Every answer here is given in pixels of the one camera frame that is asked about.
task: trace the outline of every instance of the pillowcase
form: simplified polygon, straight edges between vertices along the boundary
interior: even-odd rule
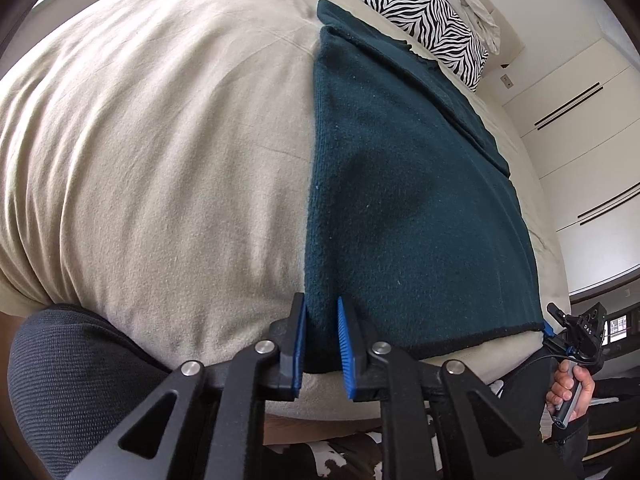
[[[447,0],[362,0],[423,44],[473,91],[489,53]]]

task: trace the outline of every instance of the cabinet door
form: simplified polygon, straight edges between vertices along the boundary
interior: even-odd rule
[[[592,150],[640,118],[640,73],[628,67],[601,91],[523,137],[540,178]]]
[[[569,293],[575,294],[640,264],[640,194],[593,220],[558,231]]]
[[[607,40],[599,40],[504,105],[520,136],[596,83],[604,85],[629,66]]]
[[[640,120],[541,178],[540,184],[556,230],[588,218],[590,210],[605,207],[620,193],[640,184]]]

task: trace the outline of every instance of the dark green blanket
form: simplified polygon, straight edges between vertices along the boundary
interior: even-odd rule
[[[314,68],[306,371],[340,369],[336,301],[427,358],[542,329],[509,167],[434,61],[336,5]]]

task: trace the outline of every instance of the beige bedsheet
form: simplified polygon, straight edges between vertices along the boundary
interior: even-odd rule
[[[0,310],[81,304],[170,367],[227,360],[286,316],[303,290],[317,1],[101,0],[21,59],[0,82]],[[332,1],[430,57],[360,1]],[[443,70],[510,163],[542,303],[567,309],[520,138]],[[456,356],[492,381],[541,340]],[[268,409],[377,415],[346,400],[339,373],[305,376],[299,401]]]

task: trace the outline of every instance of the cable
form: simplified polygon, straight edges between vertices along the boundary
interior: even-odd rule
[[[543,355],[543,356],[540,356],[540,357],[536,357],[535,359],[533,359],[533,361],[529,361],[522,368],[520,368],[519,370],[516,370],[509,379],[510,380],[513,379],[517,374],[519,374],[523,370],[526,370],[533,363],[537,363],[538,361],[542,361],[542,359],[549,359],[549,358],[562,359],[562,360],[568,359],[569,361],[574,361],[576,364],[583,365],[583,366],[591,366],[591,365],[596,364],[596,361],[585,361],[583,359],[578,359],[577,357],[573,357],[571,355],[560,355],[560,354]],[[500,397],[500,394],[502,393],[503,389],[504,389],[504,384],[501,386],[501,388],[498,390],[498,392],[495,394],[495,396],[496,397]]]

